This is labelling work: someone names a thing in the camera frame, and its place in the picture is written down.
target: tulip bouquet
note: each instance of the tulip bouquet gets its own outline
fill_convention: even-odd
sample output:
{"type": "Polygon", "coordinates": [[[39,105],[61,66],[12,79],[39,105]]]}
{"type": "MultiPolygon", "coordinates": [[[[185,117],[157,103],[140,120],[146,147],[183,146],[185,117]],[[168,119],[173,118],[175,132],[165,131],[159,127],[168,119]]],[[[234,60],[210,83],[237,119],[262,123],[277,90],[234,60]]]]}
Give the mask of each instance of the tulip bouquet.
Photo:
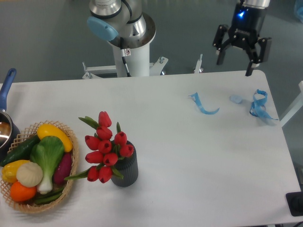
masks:
{"type": "Polygon", "coordinates": [[[98,122],[87,116],[79,117],[79,119],[96,130],[94,136],[85,136],[86,145],[93,150],[85,156],[85,160],[98,165],[91,166],[89,169],[65,179],[87,178],[91,182],[99,179],[102,183],[107,182],[112,176],[123,179],[123,175],[115,168],[115,164],[119,160],[131,157],[134,146],[127,141],[127,136],[121,131],[119,122],[116,124],[117,134],[111,140],[113,133],[109,127],[112,125],[112,121],[107,112],[99,113],[98,122]]]}

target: orange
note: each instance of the orange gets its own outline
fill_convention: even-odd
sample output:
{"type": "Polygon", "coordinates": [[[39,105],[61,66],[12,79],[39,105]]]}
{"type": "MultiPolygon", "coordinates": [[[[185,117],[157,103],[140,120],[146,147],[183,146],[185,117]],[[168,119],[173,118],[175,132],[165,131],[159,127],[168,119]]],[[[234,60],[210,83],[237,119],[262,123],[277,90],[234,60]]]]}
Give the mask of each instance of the orange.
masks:
{"type": "Polygon", "coordinates": [[[36,195],[36,192],[36,186],[27,188],[23,186],[19,181],[14,182],[10,188],[10,196],[15,202],[23,202],[29,200],[36,195]]]}

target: purple eggplant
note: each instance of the purple eggplant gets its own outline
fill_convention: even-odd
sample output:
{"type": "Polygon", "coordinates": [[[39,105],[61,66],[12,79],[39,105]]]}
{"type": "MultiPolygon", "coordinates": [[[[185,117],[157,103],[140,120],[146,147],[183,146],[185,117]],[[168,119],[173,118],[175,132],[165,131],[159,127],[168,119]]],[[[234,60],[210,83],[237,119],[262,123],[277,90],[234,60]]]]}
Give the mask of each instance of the purple eggplant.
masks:
{"type": "Polygon", "coordinates": [[[64,179],[71,174],[71,165],[72,165],[71,153],[70,152],[65,153],[53,175],[53,182],[55,184],[65,183],[64,179]]]}

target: bok choy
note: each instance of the bok choy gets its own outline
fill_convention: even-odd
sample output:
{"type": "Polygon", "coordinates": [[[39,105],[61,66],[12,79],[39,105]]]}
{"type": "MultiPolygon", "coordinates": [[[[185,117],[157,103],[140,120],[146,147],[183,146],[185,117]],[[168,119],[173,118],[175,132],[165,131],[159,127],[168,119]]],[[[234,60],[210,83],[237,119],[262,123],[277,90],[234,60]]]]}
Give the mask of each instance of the bok choy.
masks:
{"type": "Polygon", "coordinates": [[[56,136],[44,137],[32,150],[30,159],[43,171],[43,178],[37,185],[37,191],[46,194],[53,189],[52,176],[64,154],[64,145],[56,136]]]}

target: blue ribbon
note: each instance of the blue ribbon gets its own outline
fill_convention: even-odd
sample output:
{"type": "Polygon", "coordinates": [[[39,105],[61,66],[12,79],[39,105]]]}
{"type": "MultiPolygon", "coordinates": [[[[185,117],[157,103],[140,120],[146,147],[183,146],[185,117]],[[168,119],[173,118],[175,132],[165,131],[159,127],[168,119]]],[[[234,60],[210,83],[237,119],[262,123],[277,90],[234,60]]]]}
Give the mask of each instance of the blue ribbon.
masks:
{"type": "Polygon", "coordinates": [[[198,95],[197,92],[194,93],[194,94],[192,94],[192,95],[190,95],[190,97],[193,98],[194,102],[195,102],[196,105],[199,107],[200,111],[201,111],[202,113],[204,113],[204,114],[215,114],[215,113],[217,113],[217,112],[219,111],[219,109],[220,109],[220,108],[218,108],[218,109],[216,109],[215,111],[211,111],[211,112],[210,112],[210,111],[206,111],[206,110],[203,108],[203,106],[202,106],[202,103],[201,103],[201,101],[200,101],[200,98],[199,98],[199,95],[198,95]]]}
{"type": "Polygon", "coordinates": [[[254,95],[253,95],[253,102],[251,103],[251,108],[250,108],[250,114],[255,116],[255,117],[260,117],[260,118],[268,118],[272,120],[278,120],[272,118],[267,112],[265,108],[265,103],[267,102],[267,92],[266,91],[261,91],[257,90],[254,95]],[[260,94],[263,95],[264,98],[262,99],[256,99],[255,95],[260,94]]]}

